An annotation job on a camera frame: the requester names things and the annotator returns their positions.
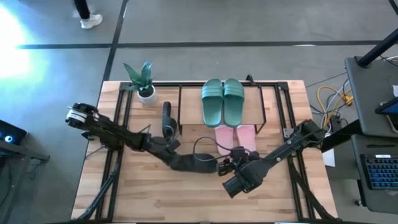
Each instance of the potted plant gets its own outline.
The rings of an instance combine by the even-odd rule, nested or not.
[[[157,100],[157,93],[150,78],[152,63],[146,60],[144,66],[142,66],[141,74],[138,74],[130,65],[126,63],[123,63],[123,65],[131,79],[131,84],[125,86],[124,89],[130,91],[137,90],[137,95],[143,104],[154,104]]]

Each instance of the computer monitor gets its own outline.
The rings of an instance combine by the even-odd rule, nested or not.
[[[382,103],[380,107],[374,110],[374,112],[385,115],[398,114],[398,97],[395,97],[387,103]]]

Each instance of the white flower pot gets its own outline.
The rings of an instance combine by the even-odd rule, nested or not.
[[[152,88],[154,89],[154,92],[153,92],[153,94],[151,94],[151,96],[148,96],[148,97],[140,96],[139,92],[137,91],[137,95],[138,95],[139,99],[145,105],[153,105],[157,101],[156,89],[153,85],[152,85]]]

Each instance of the black pants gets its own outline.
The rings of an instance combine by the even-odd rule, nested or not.
[[[90,11],[88,10],[86,0],[74,0],[77,11],[81,19],[90,18]]]

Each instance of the person's leg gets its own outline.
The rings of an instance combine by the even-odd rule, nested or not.
[[[74,0],[76,10],[79,12],[81,19],[89,19],[90,11],[88,10],[86,0]]]
[[[100,14],[90,14],[86,0],[74,0],[76,10],[79,12],[81,18],[81,28],[91,29],[94,26],[102,23],[102,16]]]

